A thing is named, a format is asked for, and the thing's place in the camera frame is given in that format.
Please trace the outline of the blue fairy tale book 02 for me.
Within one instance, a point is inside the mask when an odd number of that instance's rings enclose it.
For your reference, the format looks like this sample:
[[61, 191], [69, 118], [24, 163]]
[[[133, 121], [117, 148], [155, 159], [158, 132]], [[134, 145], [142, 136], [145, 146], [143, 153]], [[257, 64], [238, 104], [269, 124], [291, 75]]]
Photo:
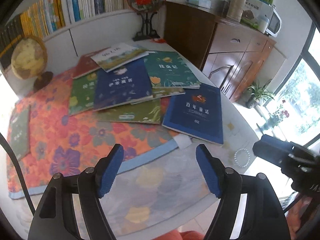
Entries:
[[202, 83], [199, 89], [187, 89], [172, 96], [162, 125], [173, 131], [223, 145], [221, 92]]

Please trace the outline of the rabbit hill picture book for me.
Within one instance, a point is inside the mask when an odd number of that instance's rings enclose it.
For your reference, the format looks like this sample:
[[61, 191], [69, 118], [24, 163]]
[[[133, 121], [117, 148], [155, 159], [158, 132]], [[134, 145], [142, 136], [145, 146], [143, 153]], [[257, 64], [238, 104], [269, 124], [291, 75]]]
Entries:
[[119, 43], [93, 55], [91, 59], [108, 73], [145, 56], [148, 56], [146, 49]]

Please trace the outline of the row of shelf books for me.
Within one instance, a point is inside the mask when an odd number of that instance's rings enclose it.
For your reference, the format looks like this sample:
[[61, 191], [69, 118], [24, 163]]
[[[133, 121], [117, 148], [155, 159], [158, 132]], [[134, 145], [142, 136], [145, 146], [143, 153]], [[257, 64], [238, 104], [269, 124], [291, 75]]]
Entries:
[[[129, 9], [126, 0], [67, 0], [71, 23]], [[1, 59], [10, 59], [18, 41], [27, 35], [45, 38], [66, 26], [61, 0], [39, 0], [1, 29]]]

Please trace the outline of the red rose plant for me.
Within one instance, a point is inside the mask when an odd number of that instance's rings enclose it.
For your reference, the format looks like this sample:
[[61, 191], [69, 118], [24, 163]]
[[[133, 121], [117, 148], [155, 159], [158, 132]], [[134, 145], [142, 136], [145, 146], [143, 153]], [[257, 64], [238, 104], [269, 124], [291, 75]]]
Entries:
[[288, 118], [289, 112], [284, 108], [286, 100], [283, 99], [277, 109], [270, 114], [270, 127], [278, 126], [285, 118]]

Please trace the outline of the floral orange table mat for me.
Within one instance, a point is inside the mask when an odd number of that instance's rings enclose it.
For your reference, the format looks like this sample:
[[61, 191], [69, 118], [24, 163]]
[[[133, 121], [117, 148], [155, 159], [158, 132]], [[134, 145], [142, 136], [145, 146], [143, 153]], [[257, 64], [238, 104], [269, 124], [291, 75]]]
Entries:
[[139, 167], [177, 148], [171, 132], [161, 125], [102, 122], [92, 111], [69, 115], [72, 71], [54, 77], [44, 89], [16, 103], [13, 118], [28, 111], [29, 141], [19, 164], [30, 195], [42, 194], [53, 174], [79, 174], [121, 144], [125, 166]]

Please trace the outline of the potted spider plant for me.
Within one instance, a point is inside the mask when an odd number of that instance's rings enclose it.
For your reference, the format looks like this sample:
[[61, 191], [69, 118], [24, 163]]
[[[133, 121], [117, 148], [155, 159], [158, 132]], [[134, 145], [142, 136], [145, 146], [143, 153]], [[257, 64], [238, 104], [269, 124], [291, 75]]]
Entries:
[[253, 81], [252, 84], [247, 88], [250, 91], [251, 96], [246, 102], [246, 107], [251, 109], [258, 105], [261, 101], [267, 101], [274, 99], [274, 94], [267, 90], [267, 86], [271, 83], [271, 79], [264, 85], [260, 85], [259, 81]]

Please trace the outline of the green book at left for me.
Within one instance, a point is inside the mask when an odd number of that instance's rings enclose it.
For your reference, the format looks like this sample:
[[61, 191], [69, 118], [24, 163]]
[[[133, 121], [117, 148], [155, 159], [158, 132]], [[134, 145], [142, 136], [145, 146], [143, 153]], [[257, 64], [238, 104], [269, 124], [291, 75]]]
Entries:
[[24, 158], [30, 151], [29, 145], [29, 120], [30, 106], [28, 105], [20, 113], [14, 109], [9, 128], [9, 145], [12, 148], [17, 160]]

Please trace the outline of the white eraser block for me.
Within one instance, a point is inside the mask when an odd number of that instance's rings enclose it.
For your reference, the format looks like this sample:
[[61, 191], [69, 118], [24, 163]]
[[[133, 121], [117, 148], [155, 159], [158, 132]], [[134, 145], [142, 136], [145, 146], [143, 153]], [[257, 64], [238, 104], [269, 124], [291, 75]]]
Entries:
[[180, 150], [188, 148], [193, 143], [191, 138], [188, 135], [181, 134], [181, 133], [174, 136], [173, 139]]

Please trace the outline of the brown wooden cabinet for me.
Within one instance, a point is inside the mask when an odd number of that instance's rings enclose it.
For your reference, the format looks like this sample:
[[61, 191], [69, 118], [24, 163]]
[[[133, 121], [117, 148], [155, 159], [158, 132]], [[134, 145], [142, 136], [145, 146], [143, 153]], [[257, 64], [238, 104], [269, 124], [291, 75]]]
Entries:
[[252, 84], [276, 42], [199, 7], [166, 2], [164, 39], [232, 102]]

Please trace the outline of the white microwave oven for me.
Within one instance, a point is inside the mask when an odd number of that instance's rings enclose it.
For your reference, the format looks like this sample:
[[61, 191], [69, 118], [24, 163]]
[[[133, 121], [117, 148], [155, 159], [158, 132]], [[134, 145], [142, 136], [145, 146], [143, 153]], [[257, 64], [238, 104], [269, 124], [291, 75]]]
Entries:
[[271, 9], [268, 10], [265, 16], [269, 20], [268, 26], [266, 28], [266, 33], [273, 37], [277, 37], [281, 30], [281, 25], [282, 25], [282, 20], [279, 14], [277, 13], [276, 9], [272, 7]]

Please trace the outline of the olive green insect book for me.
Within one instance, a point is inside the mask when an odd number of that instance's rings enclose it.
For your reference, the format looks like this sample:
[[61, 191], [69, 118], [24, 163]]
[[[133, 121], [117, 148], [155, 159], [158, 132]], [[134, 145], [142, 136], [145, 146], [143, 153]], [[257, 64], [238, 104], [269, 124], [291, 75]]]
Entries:
[[163, 102], [171, 96], [185, 94], [183, 88], [157, 88], [152, 90], [152, 99], [128, 105], [97, 111], [95, 117], [106, 122], [132, 122], [143, 124], [160, 124]]

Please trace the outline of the dark blue fable book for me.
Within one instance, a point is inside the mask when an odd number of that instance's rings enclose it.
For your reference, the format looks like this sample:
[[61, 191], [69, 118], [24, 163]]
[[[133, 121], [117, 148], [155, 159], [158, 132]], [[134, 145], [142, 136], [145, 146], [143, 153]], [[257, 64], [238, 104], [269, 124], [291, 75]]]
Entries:
[[152, 98], [144, 60], [137, 59], [111, 72], [98, 71], [93, 110], [113, 108]]

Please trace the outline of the red book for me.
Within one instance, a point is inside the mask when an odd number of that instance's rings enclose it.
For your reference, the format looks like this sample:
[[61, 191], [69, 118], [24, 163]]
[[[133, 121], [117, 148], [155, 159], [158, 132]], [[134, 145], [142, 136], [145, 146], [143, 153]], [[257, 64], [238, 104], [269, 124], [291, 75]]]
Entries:
[[100, 66], [91, 59], [91, 57], [97, 53], [97, 51], [94, 51], [80, 57], [78, 64], [74, 68], [72, 79], [78, 79], [100, 68]]

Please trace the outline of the yellow desk globe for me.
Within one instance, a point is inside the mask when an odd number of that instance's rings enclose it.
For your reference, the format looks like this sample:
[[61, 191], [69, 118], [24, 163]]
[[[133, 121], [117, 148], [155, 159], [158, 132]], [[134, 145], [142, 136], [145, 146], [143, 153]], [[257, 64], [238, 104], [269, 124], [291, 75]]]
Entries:
[[11, 69], [21, 80], [36, 77], [33, 91], [46, 87], [53, 79], [53, 72], [46, 71], [48, 54], [43, 40], [28, 35], [20, 40], [11, 56]]

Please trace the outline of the teal insect book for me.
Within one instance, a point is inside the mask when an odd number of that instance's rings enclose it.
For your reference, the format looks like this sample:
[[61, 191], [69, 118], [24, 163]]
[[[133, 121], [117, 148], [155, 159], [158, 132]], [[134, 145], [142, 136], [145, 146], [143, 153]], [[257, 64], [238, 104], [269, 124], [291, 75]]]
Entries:
[[200, 81], [174, 51], [153, 51], [144, 57], [152, 88], [198, 89]]

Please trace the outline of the tall cylindrical vase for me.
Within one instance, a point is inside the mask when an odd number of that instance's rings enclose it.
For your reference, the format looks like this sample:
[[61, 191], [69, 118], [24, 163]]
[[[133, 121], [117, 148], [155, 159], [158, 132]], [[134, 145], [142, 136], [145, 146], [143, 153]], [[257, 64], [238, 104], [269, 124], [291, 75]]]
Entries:
[[246, 0], [231, 0], [227, 12], [227, 17], [236, 22], [240, 22], [242, 13], [244, 11], [245, 2]]

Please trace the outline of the tissue box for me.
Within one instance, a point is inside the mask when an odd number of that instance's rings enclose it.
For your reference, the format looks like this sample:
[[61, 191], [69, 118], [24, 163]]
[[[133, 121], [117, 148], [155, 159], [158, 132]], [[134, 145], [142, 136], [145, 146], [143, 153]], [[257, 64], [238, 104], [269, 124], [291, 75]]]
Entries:
[[207, 9], [210, 9], [212, 5], [212, 2], [210, 0], [185, 0], [185, 2]]

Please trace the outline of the white bookshelf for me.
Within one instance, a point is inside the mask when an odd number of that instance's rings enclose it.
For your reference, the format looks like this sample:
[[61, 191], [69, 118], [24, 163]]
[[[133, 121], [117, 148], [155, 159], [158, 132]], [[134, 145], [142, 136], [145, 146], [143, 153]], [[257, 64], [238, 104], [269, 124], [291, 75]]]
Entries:
[[[38, 0], [1, 0], [1, 24]], [[106, 12], [71, 23], [67, 0], [61, 0], [66, 26], [44, 38], [48, 53], [47, 70], [59, 74], [74, 67], [81, 55], [121, 42], [130, 43], [142, 20], [131, 9]]]

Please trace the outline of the round embroidered fan stand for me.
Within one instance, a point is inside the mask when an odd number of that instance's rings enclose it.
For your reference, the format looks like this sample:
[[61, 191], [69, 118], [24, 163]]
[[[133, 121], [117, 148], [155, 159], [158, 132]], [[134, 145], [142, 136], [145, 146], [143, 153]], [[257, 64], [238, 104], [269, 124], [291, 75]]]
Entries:
[[129, 7], [142, 19], [140, 31], [136, 33], [133, 41], [160, 38], [152, 26], [152, 19], [165, 2], [166, 0], [127, 0]]

